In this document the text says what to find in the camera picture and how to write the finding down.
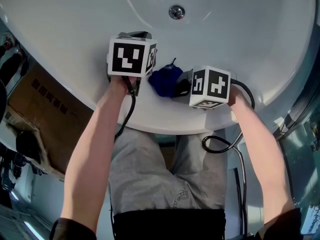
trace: hand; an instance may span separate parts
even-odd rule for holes
[[[228,105],[233,109],[236,105],[248,104],[244,94],[240,89],[233,84],[230,85],[229,102]]]
[[[133,84],[137,80],[137,78],[134,76],[129,76],[129,80],[130,83]],[[128,93],[128,87],[122,79],[122,76],[120,75],[111,76],[111,82],[109,87],[113,88],[117,92],[123,93],[124,95]]]

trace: sleeve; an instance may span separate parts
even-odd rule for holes
[[[302,240],[300,233],[301,212],[300,208],[290,210],[274,218],[264,225],[255,235],[256,240],[290,239]]]
[[[59,218],[52,227],[50,240],[86,239],[97,240],[88,227],[68,218]]]

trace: white cube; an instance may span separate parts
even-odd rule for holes
[[[214,109],[228,103],[230,72],[212,66],[193,68],[189,106]]]
[[[112,36],[107,56],[108,74],[145,77],[154,67],[157,41],[132,36]]]

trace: gray shorts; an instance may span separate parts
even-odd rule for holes
[[[202,139],[224,130],[181,135],[171,170],[155,135],[125,128],[114,145],[109,174],[113,214],[149,209],[224,209],[227,154],[207,153]],[[224,144],[211,140],[210,148]]]

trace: black cable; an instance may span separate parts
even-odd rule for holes
[[[251,101],[251,107],[253,109],[255,109],[256,103],[255,103],[255,99],[254,96],[252,95],[251,91],[249,90],[249,88],[242,82],[235,80],[235,79],[231,79],[231,84],[234,85],[238,85],[240,87],[242,87],[245,92],[249,95],[250,101]],[[202,140],[202,148],[209,152],[209,153],[213,153],[213,154],[221,154],[224,152],[227,152],[231,149],[235,150],[235,152],[238,154],[239,159],[240,159],[240,163],[241,163],[241,169],[242,169],[242,178],[243,178],[243,200],[242,200],[242,213],[243,213],[243,220],[244,220],[244,238],[247,238],[248,235],[248,215],[247,215],[247,209],[246,209],[246,202],[247,202],[247,178],[246,178],[246,169],[245,169],[245,164],[244,164],[244,158],[242,153],[240,152],[239,149],[237,149],[235,147],[235,145],[238,143],[238,141],[241,139],[242,137],[242,131],[239,133],[239,135],[236,137],[236,139],[234,140],[234,142],[230,143],[229,141],[225,140],[224,138],[221,138],[219,136],[207,136],[204,137]],[[221,150],[213,150],[210,149],[207,145],[206,142],[210,139],[214,139],[214,140],[218,140],[221,141],[225,144],[227,144],[228,146],[224,149]]]
[[[22,75],[20,75],[19,80],[14,84],[13,88],[11,89],[11,91],[10,91],[9,94],[8,94],[8,97],[9,97],[10,94],[13,92],[13,90],[16,88],[16,86],[17,86],[17,84],[20,82],[21,78],[22,78]]]
[[[129,121],[132,113],[134,112],[135,106],[136,106],[136,95],[135,95],[134,88],[132,87],[131,82],[130,82],[130,80],[129,80],[129,77],[128,77],[128,76],[123,76],[122,79],[123,79],[126,87],[128,88],[128,92],[129,92],[129,94],[130,94],[130,96],[131,96],[131,98],[132,98],[132,103],[131,103],[131,107],[130,107],[130,109],[129,109],[129,112],[128,112],[128,114],[126,115],[126,118],[124,119],[123,124],[122,124],[120,130],[119,130],[119,131],[117,132],[117,134],[114,136],[114,141],[116,141],[117,138],[118,138],[118,137],[122,134],[122,132],[124,131],[125,126],[126,126],[126,124],[128,123],[128,121]]]
[[[244,234],[244,213],[243,213],[243,207],[242,207],[242,200],[243,199],[242,199],[242,192],[241,192],[238,168],[237,167],[234,168],[233,172],[234,172],[236,193],[238,196],[238,205],[239,205],[240,236],[242,236]]]
[[[129,80],[129,77],[128,76],[122,76],[122,80],[124,81],[126,87],[128,88],[128,92],[129,92],[129,94],[131,96],[132,102],[131,102],[131,107],[129,109],[129,112],[126,115],[120,130],[114,136],[114,142],[116,142],[117,138],[123,133],[123,131],[124,131],[125,127],[126,127],[126,124],[128,123],[132,113],[134,112],[135,106],[136,106],[136,95],[135,95],[134,88],[132,87],[131,82]],[[111,204],[111,193],[110,193],[110,220],[111,220],[111,227],[112,227],[113,237],[116,239],[116,234],[115,234],[115,229],[114,229],[114,222],[113,222],[113,208],[112,208],[112,204]]]

